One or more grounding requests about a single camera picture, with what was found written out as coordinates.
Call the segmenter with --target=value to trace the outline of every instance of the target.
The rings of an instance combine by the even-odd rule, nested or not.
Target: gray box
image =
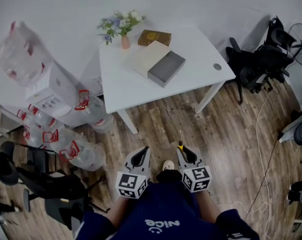
[[[161,87],[165,87],[186,62],[185,58],[170,51],[160,59],[148,72],[147,78]]]

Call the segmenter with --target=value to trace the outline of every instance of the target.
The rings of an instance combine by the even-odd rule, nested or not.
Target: flower
[[[138,16],[138,13],[137,13],[135,10],[133,10],[133,11],[131,12],[131,16],[132,16],[133,18],[136,18],[136,17]]]
[[[113,22],[115,19],[116,19],[116,16],[114,16],[114,15],[112,15],[111,17],[108,18],[108,20],[109,20],[110,22]]]
[[[118,26],[119,26],[119,24],[120,24],[120,21],[121,21],[121,19],[120,19],[120,18],[115,18],[115,19],[112,21],[112,25],[114,25],[114,26],[118,27]]]
[[[117,35],[117,34],[120,34],[122,32],[122,29],[121,28],[116,28],[114,29],[114,33]]]
[[[122,19],[122,20],[120,21],[120,24],[119,24],[120,28],[123,28],[123,27],[125,27],[126,25],[127,25],[127,22],[126,22],[124,19]]]
[[[105,34],[103,38],[104,38],[104,41],[106,41],[106,42],[109,42],[111,39],[111,37],[108,34]]]

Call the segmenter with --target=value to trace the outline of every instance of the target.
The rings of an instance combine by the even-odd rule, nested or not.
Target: wooden floor
[[[287,84],[277,84],[276,92],[271,92],[258,120],[258,138],[263,163],[267,166],[271,150],[277,140],[278,131],[290,122],[290,113],[298,110],[298,104],[291,88]],[[194,109],[208,88],[189,91],[180,95],[164,98],[129,110],[138,129],[138,134],[131,134],[117,114],[116,124],[108,134],[97,134],[87,126],[76,129],[84,132],[91,142],[99,144],[106,152],[106,175],[108,186],[102,185],[90,193],[97,205],[110,207],[114,198],[114,184],[117,171],[122,167],[127,154],[133,150],[149,146],[151,148],[150,171],[155,176],[162,168],[162,163],[171,159],[178,165],[176,147],[179,130],[182,131],[184,144],[197,148],[206,165],[210,166],[213,182],[209,192],[217,204],[229,204],[240,201],[248,210],[257,194],[263,179],[263,169],[256,137],[256,118],[268,93],[251,94],[243,90],[244,103],[238,105],[237,87],[234,83],[222,87],[204,110],[195,114]],[[21,139],[21,132],[15,134],[16,141]],[[17,164],[24,161],[24,150],[15,156]],[[270,169],[267,175],[271,198],[271,223],[268,234],[273,240],[297,239],[291,233],[297,205],[288,206],[286,195],[291,183],[302,180],[302,148],[293,141],[277,143]],[[68,167],[58,159],[58,167]],[[94,182],[100,172],[80,171],[81,177]],[[4,203],[10,199],[23,207],[23,186],[1,186]],[[252,211],[268,201],[265,183],[253,205]],[[222,210],[236,208],[244,219],[246,212],[239,204],[221,206]],[[71,232],[46,215],[41,199],[32,201],[31,213],[11,213],[5,218],[11,224],[5,226],[9,239],[22,240],[65,240],[72,239]],[[247,223],[264,236],[264,227],[269,211],[255,212],[248,215]]]

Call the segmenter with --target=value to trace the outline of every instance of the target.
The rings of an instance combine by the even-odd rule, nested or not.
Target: person
[[[259,240],[236,209],[220,212],[206,190],[190,193],[165,161],[139,199],[119,197],[105,215],[86,212],[76,240]]]

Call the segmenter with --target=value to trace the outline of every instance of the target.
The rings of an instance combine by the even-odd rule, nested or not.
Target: sleeve
[[[74,235],[75,240],[105,240],[116,232],[111,221],[93,211],[86,212]]]
[[[259,240],[259,235],[245,223],[236,209],[222,212],[215,223],[223,231],[228,240]]]

